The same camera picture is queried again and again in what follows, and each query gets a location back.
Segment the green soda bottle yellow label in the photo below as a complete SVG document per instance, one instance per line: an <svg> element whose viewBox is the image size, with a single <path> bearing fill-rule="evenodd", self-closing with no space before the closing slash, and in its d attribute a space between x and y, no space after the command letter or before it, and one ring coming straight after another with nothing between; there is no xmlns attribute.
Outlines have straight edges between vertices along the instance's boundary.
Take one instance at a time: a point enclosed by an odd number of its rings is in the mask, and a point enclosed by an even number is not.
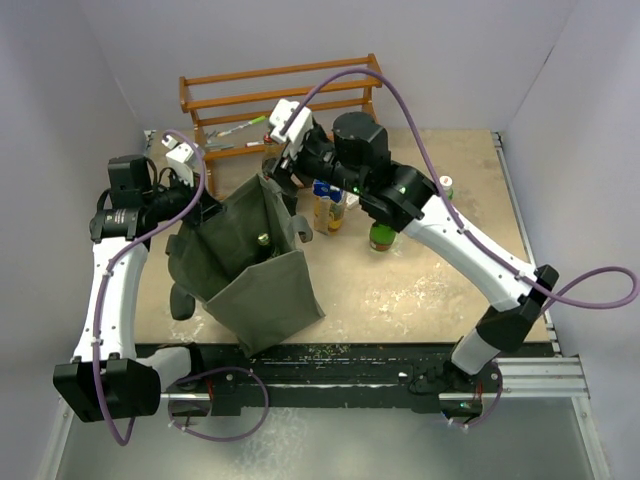
<svg viewBox="0 0 640 480"><path fill-rule="evenodd" d="M271 235L267 232L263 232L257 237L257 256L256 262L262 263L267 260L277 258L280 255L279 248Z"/></svg>

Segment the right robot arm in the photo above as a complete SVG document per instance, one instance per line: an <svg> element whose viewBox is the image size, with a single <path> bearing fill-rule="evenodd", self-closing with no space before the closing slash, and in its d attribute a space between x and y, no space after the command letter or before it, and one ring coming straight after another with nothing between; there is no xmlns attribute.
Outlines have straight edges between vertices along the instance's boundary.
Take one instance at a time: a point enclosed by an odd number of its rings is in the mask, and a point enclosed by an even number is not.
<svg viewBox="0 0 640 480"><path fill-rule="evenodd" d="M392 160L388 133L371 115L342 114L331 135L308 109L272 112L269 124L271 139L285 147L272 170L278 181L304 176L356 194L371 218L433 250L486 297L487 311L445 366L452 389L469 390L498 354L519 348L558 281L553 267L526 263L474 225L459 226L461 215L447 210L432 180Z"/></svg>

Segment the grey-green canvas bag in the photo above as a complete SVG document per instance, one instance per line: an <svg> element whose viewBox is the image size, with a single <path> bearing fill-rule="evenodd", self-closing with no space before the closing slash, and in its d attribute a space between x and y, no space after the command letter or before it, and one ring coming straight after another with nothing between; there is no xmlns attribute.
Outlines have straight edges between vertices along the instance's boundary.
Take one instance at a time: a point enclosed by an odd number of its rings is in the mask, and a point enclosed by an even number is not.
<svg viewBox="0 0 640 480"><path fill-rule="evenodd" d="M300 243L313 231L286 208L281 189L257 174L223 200L224 210L167 242L168 271L186 294L230 330L248 357L322 319ZM277 258L256 262L257 237L267 232Z"/></svg>

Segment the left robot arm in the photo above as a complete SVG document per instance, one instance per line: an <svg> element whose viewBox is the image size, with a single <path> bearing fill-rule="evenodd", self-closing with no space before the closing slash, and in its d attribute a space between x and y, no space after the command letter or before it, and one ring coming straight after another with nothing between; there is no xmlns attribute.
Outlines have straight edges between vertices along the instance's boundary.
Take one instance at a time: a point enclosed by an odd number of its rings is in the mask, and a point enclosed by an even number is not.
<svg viewBox="0 0 640 480"><path fill-rule="evenodd" d="M204 365L190 346L138 356L134 320L151 239L182 222L197 226L220 203L201 184L206 168L194 154L166 156L168 185L147 157L127 155L108 163L110 185L89 223L93 280L85 324L69 362L53 372L53 384L85 423L154 414L172 384L184 392L202 387Z"/></svg>

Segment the Coca-Cola glass bottle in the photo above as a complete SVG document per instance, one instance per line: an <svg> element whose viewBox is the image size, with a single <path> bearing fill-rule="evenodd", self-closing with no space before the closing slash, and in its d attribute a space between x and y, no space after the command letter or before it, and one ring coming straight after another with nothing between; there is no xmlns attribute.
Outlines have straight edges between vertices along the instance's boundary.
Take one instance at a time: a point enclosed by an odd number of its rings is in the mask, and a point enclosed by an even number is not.
<svg viewBox="0 0 640 480"><path fill-rule="evenodd" d="M262 159L262 172L267 174L277 162L282 151L282 145L278 144L269 134L263 137L264 155Z"/></svg>

